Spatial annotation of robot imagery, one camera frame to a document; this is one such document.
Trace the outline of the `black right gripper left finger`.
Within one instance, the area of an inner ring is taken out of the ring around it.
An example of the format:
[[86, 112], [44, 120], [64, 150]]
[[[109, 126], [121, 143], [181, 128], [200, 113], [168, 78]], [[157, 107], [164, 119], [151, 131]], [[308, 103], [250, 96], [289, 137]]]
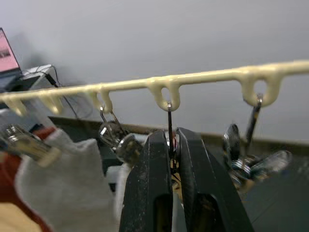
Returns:
[[121, 232], [169, 232], [172, 229], [173, 191], [169, 147], [165, 132], [148, 136], [126, 181]]

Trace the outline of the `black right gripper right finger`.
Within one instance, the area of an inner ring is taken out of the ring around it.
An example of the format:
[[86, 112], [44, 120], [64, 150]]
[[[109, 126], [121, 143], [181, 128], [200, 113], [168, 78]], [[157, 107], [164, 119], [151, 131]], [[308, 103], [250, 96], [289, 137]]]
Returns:
[[252, 232], [253, 226], [234, 184], [201, 136], [177, 128], [179, 174], [189, 232]]

